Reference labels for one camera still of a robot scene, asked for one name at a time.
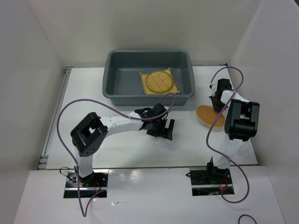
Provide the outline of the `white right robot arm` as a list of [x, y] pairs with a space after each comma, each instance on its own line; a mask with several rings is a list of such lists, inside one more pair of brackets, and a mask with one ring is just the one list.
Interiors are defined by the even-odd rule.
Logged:
[[220, 79], [214, 94], [210, 96], [213, 109], [220, 112], [228, 108], [224, 131], [226, 136], [220, 152], [207, 163], [205, 179], [216, 183], [221, 177], [226, 177], [232, 159], [243, 147], [245, 142], [254, 137], [258, 129], [260, 104], [246, 100], [235, 93], [228, 79]]

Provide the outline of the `round orange woven tray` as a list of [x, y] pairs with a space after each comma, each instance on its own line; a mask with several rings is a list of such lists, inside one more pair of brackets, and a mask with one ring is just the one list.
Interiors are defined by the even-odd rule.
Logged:
[[[214, 120], [219, 115], [217, 112], [214, 111], [212, 106], [209, 105], [201, 105], [197, 107], [196, 114], [198, 119], [205, 125], [211, 126]], [[223, 115], [216, 121], [215, 127], [223, 127], [225, 125], [225, 117]]]

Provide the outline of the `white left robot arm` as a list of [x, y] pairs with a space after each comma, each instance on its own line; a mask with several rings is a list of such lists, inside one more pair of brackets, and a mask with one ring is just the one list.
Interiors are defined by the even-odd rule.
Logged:
[[175, 120], [171, 119], [167, 126], [167, 115], [161, 103], [153, 108], [134, 110], [125, 116], [100, 117], [95, 112], [86, 115], [71, 131], [79, 170], [76, 181], [84, 187], [93, 182], [93, 154], [99, 150], [104, 139], [111, 135], [145, 130], [147, 135], [172, 140]]

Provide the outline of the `round green-edged bamboo tray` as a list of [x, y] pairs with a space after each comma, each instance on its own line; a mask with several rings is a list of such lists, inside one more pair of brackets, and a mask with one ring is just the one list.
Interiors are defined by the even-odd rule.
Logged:
[[145, 77], [146, 87], [154, 93], [167, 93], [174, 86], [172, 76], [166, 71], [154, 71]]

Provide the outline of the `square green-edged bamboo tray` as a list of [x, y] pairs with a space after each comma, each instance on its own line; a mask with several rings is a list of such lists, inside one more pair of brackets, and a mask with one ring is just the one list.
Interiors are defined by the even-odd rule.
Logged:
[[146, 95], [164, 95], [170, 92], [179, 94], [171, 68], [150, 73], [140, 72], [143, 91]]

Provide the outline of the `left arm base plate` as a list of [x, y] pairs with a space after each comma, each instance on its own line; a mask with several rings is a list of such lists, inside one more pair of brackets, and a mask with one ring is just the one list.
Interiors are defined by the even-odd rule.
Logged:
[[106, 198], [108, 173], [109, 171], [105, 169], [95, 169], [93, 178], [88, 180], [87, 183], [82, 184], [77, 181], [75, 171], [69, 170], [66, 177], [64, 198], [77, 198], [78, 185], [81, 198], [91, 198], [94, 195], [96, 198]]

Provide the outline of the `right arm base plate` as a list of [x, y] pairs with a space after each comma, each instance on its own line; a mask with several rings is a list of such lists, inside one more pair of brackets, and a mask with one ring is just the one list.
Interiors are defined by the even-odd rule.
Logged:
[[226, 176], [211, 175], [204, 167], [190, 168], [186, 173], [191, 181], [193, 196], [234, 195], [234, 188], [230, 173]]

